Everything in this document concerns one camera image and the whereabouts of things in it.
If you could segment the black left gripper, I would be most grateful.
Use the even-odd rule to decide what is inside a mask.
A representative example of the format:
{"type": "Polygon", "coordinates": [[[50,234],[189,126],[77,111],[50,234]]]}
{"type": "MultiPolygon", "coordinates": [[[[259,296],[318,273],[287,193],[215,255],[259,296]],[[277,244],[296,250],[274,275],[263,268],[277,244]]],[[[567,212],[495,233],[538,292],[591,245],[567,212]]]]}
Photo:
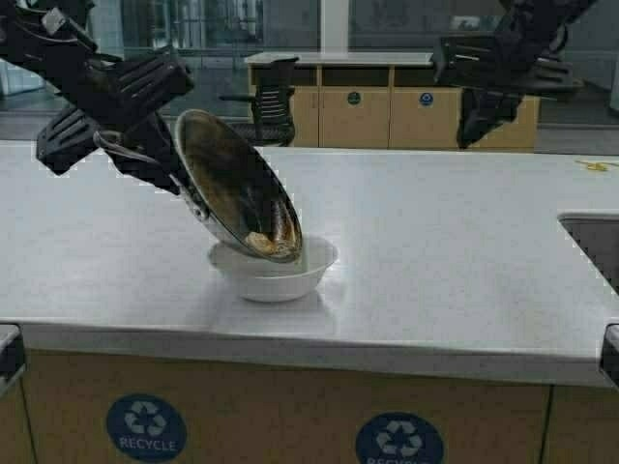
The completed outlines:
{"type": "Polygon", "coordinates": [[[187,176],[159,113],[193,87],[191,72],[177,52],[149,51],[129,59],[47,52],[36,71],[67,101],[38,134],[42,165],[63,175],[96,150],[96,136],[111,131],[135,151],[110,156],[121,174],[179,192],[187,176]]]}

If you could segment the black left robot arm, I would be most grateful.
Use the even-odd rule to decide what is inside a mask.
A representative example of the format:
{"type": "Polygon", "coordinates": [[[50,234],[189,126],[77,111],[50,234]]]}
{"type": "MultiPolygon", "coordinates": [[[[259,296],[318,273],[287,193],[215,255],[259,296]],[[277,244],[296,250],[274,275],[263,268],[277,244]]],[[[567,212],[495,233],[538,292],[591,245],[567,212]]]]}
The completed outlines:
{"type": "Polygon", "coordinates": [[[90,1],[1,4],[1,57],[50,83],[66,105],[37,136],[37,160],[56,175],[96,150],[107,131],[134,152],[111,154],[123,175],[174,195],[186,182],[160,109],[193,87],[171,45],[124,58],[100,52],[85,30],[90,1]]]}

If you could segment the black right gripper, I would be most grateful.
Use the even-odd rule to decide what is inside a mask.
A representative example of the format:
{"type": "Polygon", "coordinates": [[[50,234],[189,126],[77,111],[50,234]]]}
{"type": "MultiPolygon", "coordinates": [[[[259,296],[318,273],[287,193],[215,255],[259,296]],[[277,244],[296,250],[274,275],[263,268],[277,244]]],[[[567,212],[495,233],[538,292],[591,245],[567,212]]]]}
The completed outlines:
{"type": "Polygon", "coordinates": [[[584,86],[550,42],[501,34],[442,37],[431,61],[434,81],[461,90],[456,141],[467,149],[512,123],[526,97],[568,101],[584,86]]]}

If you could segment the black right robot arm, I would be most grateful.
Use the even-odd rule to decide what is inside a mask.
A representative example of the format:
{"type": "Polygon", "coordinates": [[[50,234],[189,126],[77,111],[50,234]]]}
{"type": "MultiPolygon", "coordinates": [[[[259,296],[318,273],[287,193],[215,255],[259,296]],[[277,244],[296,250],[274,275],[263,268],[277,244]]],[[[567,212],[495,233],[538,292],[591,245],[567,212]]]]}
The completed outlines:
{"type": "Polygon", "coordinates": [[[583,87],[560,52],[592,1],[504,1],[490,34],[443,36],[431,56],[434,82],[461,90],[460,149],[513,122],[527,97],[569,101],[583,87]]]}

